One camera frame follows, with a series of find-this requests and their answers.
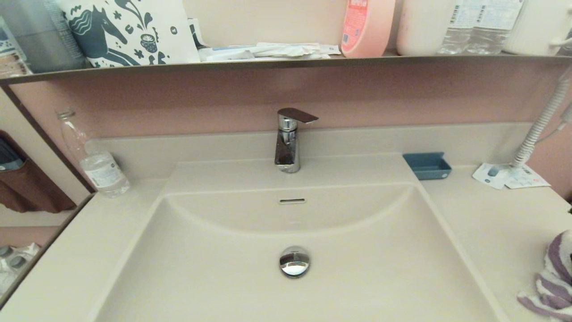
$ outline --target decorative bag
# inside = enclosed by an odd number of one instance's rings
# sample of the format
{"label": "decorative bag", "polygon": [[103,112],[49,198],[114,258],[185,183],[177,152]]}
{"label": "decorative bag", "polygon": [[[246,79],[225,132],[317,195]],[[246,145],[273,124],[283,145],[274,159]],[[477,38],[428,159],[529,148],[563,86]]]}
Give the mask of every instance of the decorative bag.
{"label": "decorative bag", "polygon": [[60,0],[93,67],[200,62],[182,0]]}

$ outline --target blue soap dish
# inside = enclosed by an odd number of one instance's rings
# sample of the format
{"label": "blue soap dish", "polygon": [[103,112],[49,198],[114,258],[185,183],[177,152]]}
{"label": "blue soap dish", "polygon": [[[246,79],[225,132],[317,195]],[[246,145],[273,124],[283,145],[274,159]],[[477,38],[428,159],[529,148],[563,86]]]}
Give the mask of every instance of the blue soap dish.
{"label": "blue soap dish", "polygon": [[452,171],[443,155],[444,152],[409,153],[404,154],[403,159],[419,180],[436,180],[445,179]]}

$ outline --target white container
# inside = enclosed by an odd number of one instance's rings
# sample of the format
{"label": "white container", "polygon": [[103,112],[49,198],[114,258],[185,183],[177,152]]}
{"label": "white container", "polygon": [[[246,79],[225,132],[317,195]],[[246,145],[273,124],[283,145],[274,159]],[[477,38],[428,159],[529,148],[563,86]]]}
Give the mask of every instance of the white container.
{"label": "white container", "polygon": [[527,0],[504,50],[514,54],[554,56],[572,44],[572,0]]}
{"label": "white container", "polygon": [[402,56],[437,53],[449,28],[456,0],[404,0],[397,37]]}

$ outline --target pink bottle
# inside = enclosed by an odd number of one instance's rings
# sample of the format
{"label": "pink bottle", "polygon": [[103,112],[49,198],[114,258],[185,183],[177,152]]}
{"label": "pink bottle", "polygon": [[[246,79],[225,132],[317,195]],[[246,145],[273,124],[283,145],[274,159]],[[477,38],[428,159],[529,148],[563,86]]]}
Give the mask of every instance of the pink bottle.
{"label": "pink bottle", "polygon": [[380,57],[390,39],[395,0],[348,0],[341,51],[348,58]]}

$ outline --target backsplash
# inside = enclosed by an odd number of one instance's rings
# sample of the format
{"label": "backsplash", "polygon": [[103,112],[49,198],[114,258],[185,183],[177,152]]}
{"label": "backsplash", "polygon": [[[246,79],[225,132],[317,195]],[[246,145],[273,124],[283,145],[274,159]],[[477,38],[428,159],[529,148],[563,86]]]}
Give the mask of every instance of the backsplash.
{"label": "backsplash", "polygon": [[[107,138],[270,131],[276,111],[285,107],[319,116],[312,128],[532,121],[563,70],[555,64],[474,61],[148,73],[11,88],[65,149],[54,109],[69,104]],[[530,163],[563,196],[572,191],[566,133],[539,146]]]}

